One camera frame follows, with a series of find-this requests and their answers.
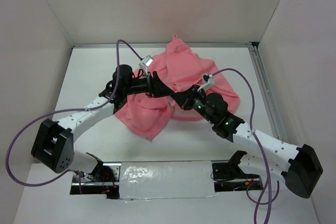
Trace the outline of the pink zip jacket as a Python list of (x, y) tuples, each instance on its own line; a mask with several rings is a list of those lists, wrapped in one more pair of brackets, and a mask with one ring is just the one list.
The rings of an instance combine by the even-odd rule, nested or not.
[[(156, 71), (161, 81), (175, 92), (186, 91), (192, 85), (202, 84), (202, 75), (215, 73), (218, 67), (211, 59), (203, 59), (180, 38), (174, 36), (163, 53), (153, 56), (150, 72)], [(235, 113), (240, 98), (227, 79), (217, 74), (215, 84), (206, 94), (219, 93), (228, 103), (228, 110)], [(127, 102), (116, 114), (132, 133), (147, 140), (154, 139), (169, 120), (199, 121), (202, 117), (194, 110), (184, 111), (170, 97), (149, 98), (144, 93), (127, 97)]]

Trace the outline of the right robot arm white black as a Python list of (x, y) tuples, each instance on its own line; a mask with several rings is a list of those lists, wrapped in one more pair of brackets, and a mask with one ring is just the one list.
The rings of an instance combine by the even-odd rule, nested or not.
[(206, 94), (194, 85), (186, 91), (172, 95), (182, 110), (195, 110), (212, 125), (221, 138), (243, 146), (237, 151), (229, 172), (235, 178), (245, 173), (256, 173), (256, 160), (248, 157), (249, 151), (260, 151), (269, 162), (273, 178), (279, 178), (286, 187), (301, 198), (309, 198), (319, 181), (323, 168), (311, 146), (296, 146), (282, 142), (268, 134), (253, 129), (243, 119), (230, 113), (228, 104), (219, 93)]

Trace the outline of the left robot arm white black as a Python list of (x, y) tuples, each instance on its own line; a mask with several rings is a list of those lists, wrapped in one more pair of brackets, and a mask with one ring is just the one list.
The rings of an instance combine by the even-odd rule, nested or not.
[(90, 153), (75, 151), (76, 140), (98, 122), (114, 115), (132, 94), (160, 98), (173, 90), (160, 80), (157, 72), (137, 78), (129, 65), (120, 65), (105, 89), (84, 109), (58, 121), (44, 120), (38, 130), (31, 155), (56, 174), (66, 170), (84, 172), (91, 181), (103, 177), (103, 161)]

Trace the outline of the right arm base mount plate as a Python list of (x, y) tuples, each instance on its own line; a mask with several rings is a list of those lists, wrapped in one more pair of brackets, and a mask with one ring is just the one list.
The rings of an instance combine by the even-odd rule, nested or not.
[(263, 183), (259, 175), (246, 174), (238, 166), (229, 162), (212, 162), (210, 174), (217, 193), (229, 191), (262, 190)]

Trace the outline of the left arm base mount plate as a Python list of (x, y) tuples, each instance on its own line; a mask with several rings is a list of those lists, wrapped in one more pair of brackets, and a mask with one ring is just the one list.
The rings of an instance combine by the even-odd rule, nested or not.
[(70, 195), (103, 195), (107, 199), (119, 199), (120, 165), (103, 165), (96, 173), (75, 171)]

